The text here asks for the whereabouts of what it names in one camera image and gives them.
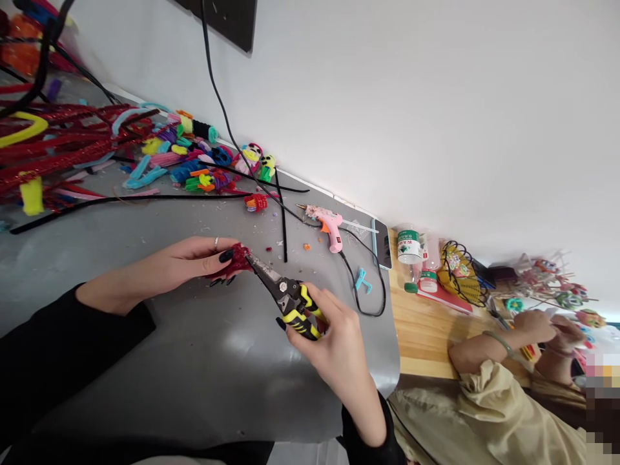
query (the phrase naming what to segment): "pliers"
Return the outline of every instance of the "pliers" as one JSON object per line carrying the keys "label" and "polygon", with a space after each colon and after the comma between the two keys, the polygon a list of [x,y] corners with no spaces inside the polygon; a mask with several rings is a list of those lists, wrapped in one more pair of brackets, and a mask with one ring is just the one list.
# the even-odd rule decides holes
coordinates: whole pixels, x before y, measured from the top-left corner
{"label": "pliers", "polygon": [[305,311],[308,310],[325,324],[327,319],[310,297],[308,288],[301,281],[280,276],[253,255],[248,254],[245,259],[280,307],[282,320],[306,339],[312,341],[321,339],[321,333],[308,320]]}

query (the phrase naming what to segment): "gray table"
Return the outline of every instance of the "gray table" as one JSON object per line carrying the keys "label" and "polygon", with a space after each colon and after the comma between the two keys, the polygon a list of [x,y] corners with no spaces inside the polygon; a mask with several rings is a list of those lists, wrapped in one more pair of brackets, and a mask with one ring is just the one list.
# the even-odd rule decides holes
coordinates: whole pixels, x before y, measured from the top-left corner
{"label": "gray table", "polygon": [[[85,187],[104,195],[127,192],[119,163]],[[305,188],[286,175],[280,183]],[[168,177],[151,185],[162,193],[183,193]],[[254,191],[251,181],[241,187]],[[367,215],[312,190],[285,192],[288,206],[322,205],[370,226]],[[284,263],[280,208],[270,202],[261,213],[247,212],[242,200],[160,200],[138,206],[111,203],[89,207],[19,236],[0,236],[0,335],[77,283],[121,267],[192,235],[241,240],[280,274],[327,287],[355,308],[351,279],[329,240],[287,217],[289,262]],[[0,219],[20,223],[17,209]],[[343,233],[354,273],[367,271],[374,288],[360,292],[362,308],[376,312],[382,291],[372,256]],[[370,245],[370,234],[364,241]],[[304,250],[304,244],[312,246]],[[272,247],[268,253],[265,249]],[[370,371],[388,395],[399,377],[399,355],[389,299],[380,318],[361,317]],[[157,324],[123,360],[75,398],[52,412],[42,429],[89,438],[165,439],[191,447],[238,440],[320,442],[341,433],[340,404],[286,339],[275,322],[278,308],[251,273],[230,287],[207,287],[195,279],[147,302]]]}

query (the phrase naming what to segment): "wooden surface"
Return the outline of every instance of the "wooden surface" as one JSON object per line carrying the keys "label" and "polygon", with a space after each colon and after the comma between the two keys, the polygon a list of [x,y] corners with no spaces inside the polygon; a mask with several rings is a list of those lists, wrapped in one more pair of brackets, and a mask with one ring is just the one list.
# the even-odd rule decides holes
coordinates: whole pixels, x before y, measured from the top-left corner
{"label": "wooden surface", "polygon": [[[484,309],[475,309],[476,316],[467,316],[438,302],[405,292],[399,285],[400,264],[396,259],[394,231],[391,231],[391,241],[394,267],[389,272],[389,282],[400,349],[400,372],[458,379],[450,364],[448,349],[487,329],[496,330],[498,326]],[[529,386],[529,373],[525,367],[514,360],[506,360],[504,366],[522,386]]]}

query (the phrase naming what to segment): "bracelet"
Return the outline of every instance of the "bracelet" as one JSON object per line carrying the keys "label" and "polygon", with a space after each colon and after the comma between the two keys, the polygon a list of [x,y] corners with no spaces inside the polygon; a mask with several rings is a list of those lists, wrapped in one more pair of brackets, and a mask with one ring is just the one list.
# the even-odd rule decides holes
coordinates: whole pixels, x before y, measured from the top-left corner
{"label": "bracelet", "polygon": [[515,351],[512,349],[512,347],[510,347],[508,345],[508,343],[504,340],[504,338],[502,336],[496,335],[495,333],[493,333],[492,331],[483,331],[482,334],[484,334],[485,336],[491,336],[493,339],[495,339],[496,341],[498,341],[502,346],[504,346],[504,348],[506,349],[506,353],[508,354],[508,356],[510,358],[513,357],[513,355],[515,354]]}

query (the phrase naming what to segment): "pink glue gun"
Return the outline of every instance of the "pink glue gun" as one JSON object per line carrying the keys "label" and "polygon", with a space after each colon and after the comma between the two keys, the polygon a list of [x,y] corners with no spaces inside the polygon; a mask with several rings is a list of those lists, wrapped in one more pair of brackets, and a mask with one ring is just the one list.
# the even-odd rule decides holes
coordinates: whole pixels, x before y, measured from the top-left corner
{"label": "pink glue gun", "polygon": [[297,206],[304,209],[305,213],[311,218],[317,219],[323,223],[321,233],[329,233],[329,251],[332,253],[342,251],[342,238],[340,237],[340,231],[338,230],[338,226],[342,224],[342,216],[338,213],[334,213],[333,211],[317,207],[315,205]]}

